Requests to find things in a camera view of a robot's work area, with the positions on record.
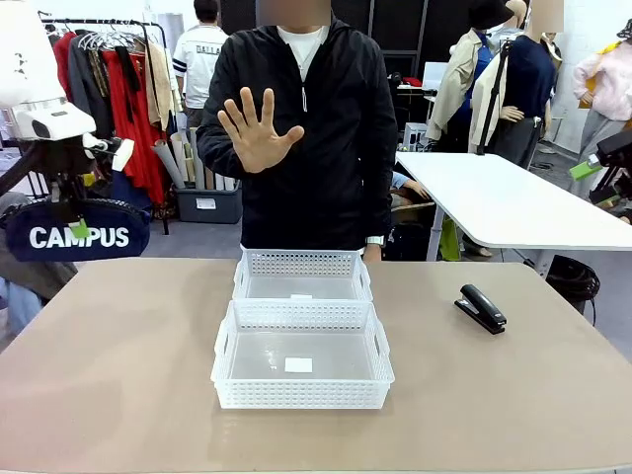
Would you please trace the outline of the person's right hand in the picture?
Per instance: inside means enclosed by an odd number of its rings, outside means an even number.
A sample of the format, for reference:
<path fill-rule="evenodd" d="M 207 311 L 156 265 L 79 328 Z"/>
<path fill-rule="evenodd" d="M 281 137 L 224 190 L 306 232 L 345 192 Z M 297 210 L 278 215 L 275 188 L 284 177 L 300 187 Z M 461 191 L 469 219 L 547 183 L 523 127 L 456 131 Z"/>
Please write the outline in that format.
<path fill-rule="evenodd" d="M 217 118 L 232 141 L 244 170 L 258 174 L 279 164 L 305 133 L 302 126 L 292 127 L 278 135 L 274 126 L 275 93 L 267 88 L 263 93 L 261 115 L 258 116 L 254 96 L 249 87 L 240 90 L 242 109 L 233 99 L 224 102 Z"/>

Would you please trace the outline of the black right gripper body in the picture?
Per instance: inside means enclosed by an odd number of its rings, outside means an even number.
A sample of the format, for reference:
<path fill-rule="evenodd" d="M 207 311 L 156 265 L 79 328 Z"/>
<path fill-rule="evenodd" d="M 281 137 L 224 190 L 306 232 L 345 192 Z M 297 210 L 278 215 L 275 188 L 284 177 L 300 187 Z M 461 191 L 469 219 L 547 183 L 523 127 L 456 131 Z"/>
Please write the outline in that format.
<path fill-rule="evenodd" d="M 631 165 L 632 130 L 623 130 L 597 145 L 596 156 L 602 166 Z"/>

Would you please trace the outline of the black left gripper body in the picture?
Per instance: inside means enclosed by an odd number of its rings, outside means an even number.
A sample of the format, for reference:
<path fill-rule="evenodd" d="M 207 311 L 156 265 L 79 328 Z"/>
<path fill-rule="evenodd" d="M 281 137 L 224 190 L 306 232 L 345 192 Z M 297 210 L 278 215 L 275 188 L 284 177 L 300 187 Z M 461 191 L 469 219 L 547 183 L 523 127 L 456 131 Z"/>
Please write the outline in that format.
<path fill-rule="evenodd" d="M 58 174 L 78 176 L 95 168 L 95 161 L 84 148 L 83 137 L 76 136 L 57 141 L 38 140 L 29 145 L 33 157 L 33 170 L 47 177 Z"/>

